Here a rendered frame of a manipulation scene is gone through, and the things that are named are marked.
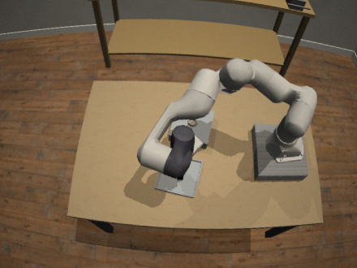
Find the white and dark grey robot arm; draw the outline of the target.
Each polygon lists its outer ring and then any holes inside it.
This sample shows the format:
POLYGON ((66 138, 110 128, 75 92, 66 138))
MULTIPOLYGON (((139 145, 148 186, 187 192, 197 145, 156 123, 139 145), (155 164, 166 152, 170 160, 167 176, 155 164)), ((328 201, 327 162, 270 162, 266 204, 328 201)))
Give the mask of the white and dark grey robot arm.
POLYGON ((309 128, 316 109, 316 91, 308 86, 290 83, 257 59, 246 62, 234 58, 219 71, 201 69, 196 73, 184 95, 168 105, 139 147, 137 158, 140 165, 175 179, 185 175, 192 157, 203 145, 201 140, 185 125, 174 128, 170 147, 160 143, 160 139, 174 121, 205 117, 219 93, 235 93, 245 84, 252 84, 272 103, 285 102, 290 105, 280 124, 266 139, 265 147, 277 163, 301 161, 301 137, 309 128))

